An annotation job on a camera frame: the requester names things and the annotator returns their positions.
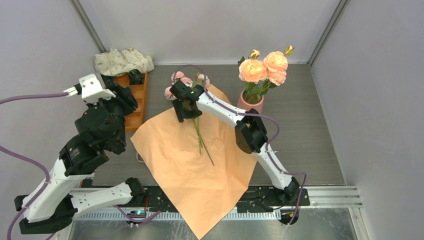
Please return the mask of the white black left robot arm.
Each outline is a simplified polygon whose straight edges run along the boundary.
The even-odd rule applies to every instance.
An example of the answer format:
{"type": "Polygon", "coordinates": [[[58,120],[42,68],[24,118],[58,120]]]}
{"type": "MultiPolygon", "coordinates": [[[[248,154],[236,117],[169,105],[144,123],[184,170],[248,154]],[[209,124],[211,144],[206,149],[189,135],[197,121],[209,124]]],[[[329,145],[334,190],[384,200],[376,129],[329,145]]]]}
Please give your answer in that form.
{"type": "Polygon", "coordinates": [[[126,116],[138,103],[129,87],[112,83],[111,98],[96,97],[75,121],[78,131],[60,150],[49,178],[29,195],[15,198],[15,208],[23,212],[19,222],[23,235],[52,234],[74,219],[111,206],[138,207],[146,200],[139,179],[130,177],[116,186],[82,195],[71,190],[108,161],[107,152],[119,155],[126,149],[126,116]]]}

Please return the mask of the peach rose flower stem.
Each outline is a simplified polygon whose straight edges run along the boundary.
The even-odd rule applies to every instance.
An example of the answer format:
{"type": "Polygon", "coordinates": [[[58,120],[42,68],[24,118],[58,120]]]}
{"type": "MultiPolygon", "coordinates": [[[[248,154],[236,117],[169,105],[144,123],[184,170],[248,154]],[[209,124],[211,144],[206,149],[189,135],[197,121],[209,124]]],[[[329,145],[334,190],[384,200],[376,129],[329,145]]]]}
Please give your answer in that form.
{"type": "Polygon", "coordinates": [[[238,77],[245,89],[244,98],[248,103],[255,104],[261,97],[285,83],[289,62],[287,57],[293,54],[295,48],[289,45],[283,51],[272,51],[262,60],[261,53],[254,49],[250,55],[238,61],[238,77]]]}

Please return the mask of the beige printed ribbon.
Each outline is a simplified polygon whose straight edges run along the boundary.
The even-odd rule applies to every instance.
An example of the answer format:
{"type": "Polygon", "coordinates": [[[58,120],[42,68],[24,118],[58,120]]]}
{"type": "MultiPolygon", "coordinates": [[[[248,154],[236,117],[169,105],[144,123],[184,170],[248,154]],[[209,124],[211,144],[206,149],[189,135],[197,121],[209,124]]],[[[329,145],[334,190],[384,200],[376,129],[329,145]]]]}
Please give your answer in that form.
{"type": "Polygon", "coordinates": [[[145,163],[145,161],[143,160],[143,158],[139,155],[138,152],[135,153],[135,158],[139,163],[145,163]]]}

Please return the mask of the pink cylindrical vase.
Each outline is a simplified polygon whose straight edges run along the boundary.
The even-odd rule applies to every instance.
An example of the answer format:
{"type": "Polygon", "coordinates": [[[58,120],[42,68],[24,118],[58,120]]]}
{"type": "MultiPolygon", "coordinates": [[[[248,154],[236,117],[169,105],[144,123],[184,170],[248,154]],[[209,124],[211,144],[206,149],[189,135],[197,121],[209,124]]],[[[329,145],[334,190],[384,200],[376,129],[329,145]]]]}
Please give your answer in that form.
{"type": "Polygon", "coordinates": [[[236,107],[239,108],[239,109],[246,110],[246,111],[249,111],[250,109],[255,109],[258,112],[258,114],[261,114],[262,110],[263,110],[264,98],[265,97],[263,95],[259,95],[260,99],[256,103],[249,103],[245,100],[245,97],[244,97],[245,93],[246,93],[245,90],[243,90],[240,93],[236,107]]]}

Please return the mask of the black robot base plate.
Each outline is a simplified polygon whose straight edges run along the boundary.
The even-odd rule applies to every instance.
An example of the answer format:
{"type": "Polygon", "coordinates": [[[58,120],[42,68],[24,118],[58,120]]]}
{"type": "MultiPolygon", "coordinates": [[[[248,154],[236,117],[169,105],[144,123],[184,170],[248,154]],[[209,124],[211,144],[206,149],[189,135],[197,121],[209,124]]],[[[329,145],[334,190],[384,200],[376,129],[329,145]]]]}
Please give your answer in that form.
{"type": "MultiPolygon", "coordinates": [[[[148,209],[151,212],[161,211],[162,213],[178,212],[159,186],[146,186],[144,190],[144,195],[138,197],[135,202],[120,204],[119,207],[148,209]]],[[[271,185],[249,186],[235,206],[238,213],[265,213],[270,212],[272,209],[296,206],[297,197],[290,203],[284,203],[282,196],[280,191],[271,185]]]]}

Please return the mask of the green orange wrapping paper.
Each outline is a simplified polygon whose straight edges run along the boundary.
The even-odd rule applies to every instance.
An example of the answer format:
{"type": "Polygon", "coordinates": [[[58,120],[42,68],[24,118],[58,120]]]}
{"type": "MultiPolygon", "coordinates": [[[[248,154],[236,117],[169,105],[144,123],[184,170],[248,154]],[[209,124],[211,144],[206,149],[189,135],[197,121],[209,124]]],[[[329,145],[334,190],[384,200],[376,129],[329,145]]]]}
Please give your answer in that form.
{"type": "Polygon", "coordinates": [[[198,239],[236,205],[256,166],[236,144],[235,131],[209,113],[199,118],[199,142],[191,120],[180,123],[170,108],[143,123],[131,137],[153,178],[198,239]]]}

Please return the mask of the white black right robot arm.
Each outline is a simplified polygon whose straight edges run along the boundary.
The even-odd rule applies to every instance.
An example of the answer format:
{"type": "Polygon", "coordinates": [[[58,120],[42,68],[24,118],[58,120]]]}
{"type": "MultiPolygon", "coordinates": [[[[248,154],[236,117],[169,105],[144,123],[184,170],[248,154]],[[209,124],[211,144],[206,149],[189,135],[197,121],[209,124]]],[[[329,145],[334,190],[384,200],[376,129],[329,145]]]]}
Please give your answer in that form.
{"type": "Polygon", "coordinates": [[[180,80],[171,86],[170,92],[176,98],[172,104],[180,123],[208,113],[233,127],[236,145],[259,162],[277,189],[279,202],[286,206],[298,202],[302,187],[272,150],[263,123],[264,115],[253,108],[244,110],[235,107],[200,85],[189,87],[180,80]]]}

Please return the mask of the green paper flower bouquet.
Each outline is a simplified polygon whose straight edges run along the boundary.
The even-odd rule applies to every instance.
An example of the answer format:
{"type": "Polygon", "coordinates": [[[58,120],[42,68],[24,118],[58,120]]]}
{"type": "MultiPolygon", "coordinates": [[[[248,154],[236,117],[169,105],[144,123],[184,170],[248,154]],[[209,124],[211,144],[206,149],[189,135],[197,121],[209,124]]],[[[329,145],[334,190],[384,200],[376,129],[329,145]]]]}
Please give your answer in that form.
{"type": "Polygon", "coordinates": [[[201,135],[199,117],[202,111],[196,104],[200,95],[204,93],[203,87],[210,85],[209,78],[202,73],[197,73],[195,80],[191,80],[183,72],[177,71],[171,75],[171,84],[172,86],[164,91],[165,98],[172,102],[179,123],[191,120],[197,134],[199,154],[201,155],[202,150],[205,150],[211,164],[214,165],[201,135]]]}

